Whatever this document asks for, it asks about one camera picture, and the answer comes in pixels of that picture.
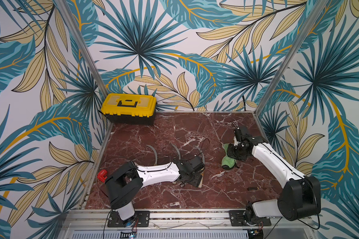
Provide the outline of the sickle labelled handle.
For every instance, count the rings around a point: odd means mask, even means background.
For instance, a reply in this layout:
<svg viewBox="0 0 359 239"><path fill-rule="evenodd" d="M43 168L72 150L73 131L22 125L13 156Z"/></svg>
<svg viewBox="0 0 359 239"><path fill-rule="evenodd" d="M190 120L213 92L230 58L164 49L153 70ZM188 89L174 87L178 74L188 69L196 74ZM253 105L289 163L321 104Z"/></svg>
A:
<svg viewBox="0 0 359 239"><path fill-rule="evenodd" d="M202 160L202 163L205 164L205 158L204 158L204 153L202 151L202 149L198 146L195 146L195 148L198 150L198 156L201 156L201 160ZM204 168L201 170L201 180L200 180L200 183L198 185L198 188L201 188L202 187L202 183L203 183L203 176L204 176Z"/></svg>

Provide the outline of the green rag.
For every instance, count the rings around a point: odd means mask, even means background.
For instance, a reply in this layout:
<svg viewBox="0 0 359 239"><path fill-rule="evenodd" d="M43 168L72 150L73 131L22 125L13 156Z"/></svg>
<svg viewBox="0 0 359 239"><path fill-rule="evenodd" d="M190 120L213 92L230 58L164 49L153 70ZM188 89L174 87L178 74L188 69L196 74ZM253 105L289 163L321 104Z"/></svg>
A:
<svg viewBox="0 0 359 239"><path fill-rule="evenodd" d="M223 145L223 149L225 151L225 156L223 157L223 159L221 161L221 167L224 170L232 170L237 166L236 160L227 155L228 146L229 146L228 143Z"/></svg>

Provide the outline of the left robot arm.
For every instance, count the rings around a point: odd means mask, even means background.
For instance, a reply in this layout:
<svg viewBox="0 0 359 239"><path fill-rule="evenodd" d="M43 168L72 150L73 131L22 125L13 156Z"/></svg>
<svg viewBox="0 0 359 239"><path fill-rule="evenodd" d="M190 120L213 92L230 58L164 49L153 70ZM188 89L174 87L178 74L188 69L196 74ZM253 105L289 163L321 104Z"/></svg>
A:
<svg viewBox="0 0 359 239"><path fill-rule="evenodd" d="M105 180L110 207L124 224L130 224L137 217L132 201L142 188L162 182L198 187L204 167L199 156L190 160L175 159L156 166L141 166L129 161Z"/></svg>

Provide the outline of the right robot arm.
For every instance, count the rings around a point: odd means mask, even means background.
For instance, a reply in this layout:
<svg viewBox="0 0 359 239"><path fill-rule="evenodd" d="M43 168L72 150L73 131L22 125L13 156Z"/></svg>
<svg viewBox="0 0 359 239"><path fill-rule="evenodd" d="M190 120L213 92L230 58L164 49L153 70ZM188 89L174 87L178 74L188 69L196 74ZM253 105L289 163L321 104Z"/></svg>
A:
<svg viewBox="0 0 359 239"><path fill-rule="evenodd" d="M245 224L266 224L266 220L271 217L295 221L321 213L319 180L298 171L263 137L252 136L246 127L236 126L234 143L228 145L226 155L238 161L245 161L253 156L273 174L282 187L278 199L249 203L243 214Z"/></svg>

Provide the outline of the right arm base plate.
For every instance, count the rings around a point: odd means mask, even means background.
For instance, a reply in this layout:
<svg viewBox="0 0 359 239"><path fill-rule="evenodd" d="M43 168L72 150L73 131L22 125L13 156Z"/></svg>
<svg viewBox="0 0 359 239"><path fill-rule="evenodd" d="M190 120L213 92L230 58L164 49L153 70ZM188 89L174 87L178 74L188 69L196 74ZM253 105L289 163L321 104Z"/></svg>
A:
<svg viewBox="0 0 359 239"><path fill-rule="evenodd" d="M229 219L232 227L255 227L271 226L271 221L267 217L257 217L250 210L230 210Z"/></svg>

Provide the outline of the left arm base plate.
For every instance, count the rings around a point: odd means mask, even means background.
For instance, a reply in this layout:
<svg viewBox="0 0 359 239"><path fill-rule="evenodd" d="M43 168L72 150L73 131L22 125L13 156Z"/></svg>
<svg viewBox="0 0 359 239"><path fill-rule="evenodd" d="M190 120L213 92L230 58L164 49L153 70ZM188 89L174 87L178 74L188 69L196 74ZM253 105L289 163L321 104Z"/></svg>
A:
<svg viewBox="0 0 359 239"><path fill-rule="evenodd" d="M150 211L136 211L135 215L127 220L122 220L119 213L112 210L108 218L107 227L109 228L147 228L150 221Z"/></svg>

